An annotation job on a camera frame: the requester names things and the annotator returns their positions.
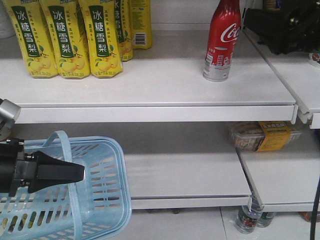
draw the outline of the store shelf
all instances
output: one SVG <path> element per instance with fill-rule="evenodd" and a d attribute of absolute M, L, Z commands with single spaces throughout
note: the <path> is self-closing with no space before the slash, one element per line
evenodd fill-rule
<path fill-rule="evenodd" d="M 133 209 L 239 206 L 251 191 L 220 122 L 17 124 L 12 136 L 108 136 L 124 151 Z"/>
<path fill-rule="evenodd" d="M 111 240 L 227 240 L 219 208 L 147 213 L 133 211 L 128 226 Z"/>
<path fill-rule="evenodd" d="M 312 211 L 320 176 L 320 145 L 313 130 L 274 152 L 239 152 L 265 212 Z"/>
<path fill-rule="evenodd" d="M 221 207 L 221 214 L 228 240 L 310 239 L 310 222 L 305 221 L 298 212 L 278 212 L 268 227 L 256 227 L 250 234 L 242 234 L 235 228 L 238 215 L 236 207 Z M 315 239 L 320 239 L 319 228 L 320 223 L 317 223 Z"/>
<path fill-rule="evenodd" d="M 111 79 L 31 78 L 15 37 L 0 39 L 0 97 L 17 123 L 294 120 L 295 99 L 241 34 L 229 79 L 203 78 L 207 31 L 154 31 Z"/>
<path fill-rule="evenodd" d="M 179 214 L 169 209 L 147 213 L 133 211 L 128 226 L 111 240 L 309 240 L 310 223 L 298 212 L 279 212 L 266 228 L 242 234 L 234 226 L 237 207 L 186 208 Z M 315 239 L 320 238 L 316 224 Z"/>
<path fill-rule="evenodd" d="M 298 105 L 298 116 L 312 129 L 320 129 L 320 69 L 308 63 L 308 53 L 292 52 L 275 55 L 250 30 L 246 34 L 275 74 L 291 92 Z"/>

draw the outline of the yellow label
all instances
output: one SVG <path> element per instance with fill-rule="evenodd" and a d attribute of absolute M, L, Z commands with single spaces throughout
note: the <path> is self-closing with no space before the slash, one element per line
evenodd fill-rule
<path fill-rule="evenodd" d="M 91 73 L 112 78 L 124 69 L 118 44 L 113 0 L 79 0 L 84 18 Z"/>
<path fill-rule="evenodd" d="M 114 18 L 122 61 L 126 62 L 133 58 L 134 53 L 131 40 L 128 0 L 114 0 Z"/>
<path fill-rule="evenodd" d="M 3 0 L 27 70 L 34 78 L 58 74 L 49 30 L 37 0 Z"/>
<path fill-rule="evenodd" d="M 259 121 L 265 138 L 256 152 L 282 149 L 290 138 L 290 128 L 283 121 Z"/>
<path fill-rule="evenodd" d="M 59 74 L 82 79 L 90 74 L 88 43 L 79 5 L 75 0 L 40 0 L 53 44 Z"/>
<path fill-rule="evenodd" d="M 133 49 L 152 46 L 150 0 L 129 0 L 129 14 Z"/>

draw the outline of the coca-cola bottle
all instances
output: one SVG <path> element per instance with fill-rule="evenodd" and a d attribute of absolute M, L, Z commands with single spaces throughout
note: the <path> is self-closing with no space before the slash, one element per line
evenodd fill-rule
<path fill-rule="evenodd" d="M 229 76 L 241 27 L 239 0 L 220 0 L 211 23 L 203 76 L 222 82 Z"/>

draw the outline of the plastic basket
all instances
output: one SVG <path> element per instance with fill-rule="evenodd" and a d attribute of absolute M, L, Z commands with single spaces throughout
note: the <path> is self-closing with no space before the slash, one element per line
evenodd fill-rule
<path fill-rule="evenodd" d="M 85 167 L 84 179 L 15 197 L 0 193 L 0 239 L 102 240 L 120 233 L 131 217 L 131 198 L 120 145 L 102 136 L 25 141 L 25 152 L 45 154 Z"/>

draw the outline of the plastic food container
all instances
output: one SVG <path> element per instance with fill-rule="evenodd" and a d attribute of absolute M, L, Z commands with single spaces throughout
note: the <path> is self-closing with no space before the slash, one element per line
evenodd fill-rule
<path fill-rule="evenodd" d="M 299 125 L 286 122 L 291 130 L 291 135 L 286 144 L 297 139 L 302 134 Z M 257 121 L 236 121 L 228 126 L 229 137 L 234 146 L 241 150 L 256 151 L 265 139 L 265 133 Z"/>
<path fill-rule="evenodd" d="M 15 197 L 0 193 L 0 239 L 105 240 L 125 228 L 131 198 L 123 151 L 115 140 L 68 138 L 57 131 L 48 140 L 25 141 L 24 149 L 83 165 L 84 179 L 31 194 L 21 187 Z"/>

